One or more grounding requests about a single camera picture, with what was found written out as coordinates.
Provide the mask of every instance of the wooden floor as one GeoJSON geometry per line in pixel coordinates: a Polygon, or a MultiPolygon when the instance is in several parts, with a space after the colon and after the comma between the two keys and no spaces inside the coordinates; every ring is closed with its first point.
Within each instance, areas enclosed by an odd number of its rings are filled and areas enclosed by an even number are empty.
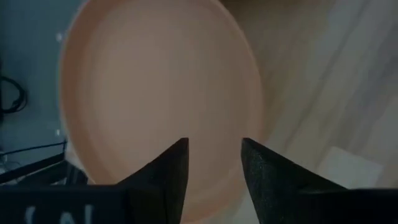
{"type": "Polygon", "coordinates": [[[398,1],[222,2],[257,58],[266,145],[346,187],[398,187],[398,1]]]}

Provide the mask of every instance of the black cable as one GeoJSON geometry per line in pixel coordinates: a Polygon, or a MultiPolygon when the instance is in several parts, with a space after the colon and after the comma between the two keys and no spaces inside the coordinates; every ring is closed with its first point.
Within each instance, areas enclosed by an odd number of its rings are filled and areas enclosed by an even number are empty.
{"type": "Polygon", "coordinates": [[[5,155],[18,153],[18,152],[30,151],[30,150],[34,150],[34,149],[42,149],[42,148],[46,148],[46,147],[66,145],[66,143],[67,143],[67,141],[65,140],[63,142],[55,143],[55,144],[48,144],[48,145],[43,145],[43,146],[34,146],[34,147],[26,148],[26,149],[19,149],[19,150],[15,150],[15,151],[11,151],[11,152],[4,152],[4,153],[0,153],[0,157],[5,156],[5,155]]]}
{"type": "Polygon", "coordinates": [[[12,102],[11,107],[8,109],[3,109],[2,105],[0,105],[0,110],[1,110],[0,112],[2,112],[4,114],[10,114],[10,113],[15,113],[15,112],[21,111],[25,108],[25,106],[27,104],[26,91],[23,89],[23,87],[21,87],[20,84],[18,84],[18,82],[16,82],[15,80],[13,80],[11,78],[7,78],[1,74],[1,70],[2,70],[1,63],[2,62],[0,60],[0,85],[1,85],[1,82],[3,82],[3,81],[10,83],[18,90],[19,96],[16,100],[14,100],[12,102]]]}

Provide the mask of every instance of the gray floor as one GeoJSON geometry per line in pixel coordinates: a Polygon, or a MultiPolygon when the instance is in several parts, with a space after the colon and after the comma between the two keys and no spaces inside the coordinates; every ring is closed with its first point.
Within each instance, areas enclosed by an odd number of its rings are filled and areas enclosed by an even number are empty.
{"type": "MultiPolygon", "coordinates": [[[[0,57],[3,72],[17,80],[29,97],[27,107],[0,124],[4,151],[61,142],[57,102],[57,60],[65,33],[82,0],[0,0],[0,57]]],[[[17,92],[3,84],[4,107],[17,92]]],[[[10,161],[30,163],[59,153],[61,147],[15,154],[10,161]]]]}

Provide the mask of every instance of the round plate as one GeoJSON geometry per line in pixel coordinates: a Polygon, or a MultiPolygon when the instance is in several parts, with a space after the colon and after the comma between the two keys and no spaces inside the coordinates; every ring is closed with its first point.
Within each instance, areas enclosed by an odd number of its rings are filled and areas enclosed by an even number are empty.
{"type": "Polygon", "coordinates": [[[96,184],[122,180],[189,137],[183,220],[241,194],[241,139],[261,139],[261,81],[218,1],[89,1],[69,30],[60,74],[65,125],[96,184]]]}

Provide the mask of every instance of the metal rack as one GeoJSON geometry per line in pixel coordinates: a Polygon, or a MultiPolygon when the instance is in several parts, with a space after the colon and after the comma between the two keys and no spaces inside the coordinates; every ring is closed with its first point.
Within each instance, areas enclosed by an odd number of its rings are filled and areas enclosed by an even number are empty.
{"type": "MultiPolygon", "coordinates": [[[[60,143],[63,147],[63,152],[60,154],[0,174],[0,184],[15,182],[17,185],[39,186],[53,184],[86,185],[87,176],[65,160],[67,144],[67,141],[60,143]]],[[[54,146],[54,144],[21,149],[6,154],[43,149],[50,146],[54,146]]]]}

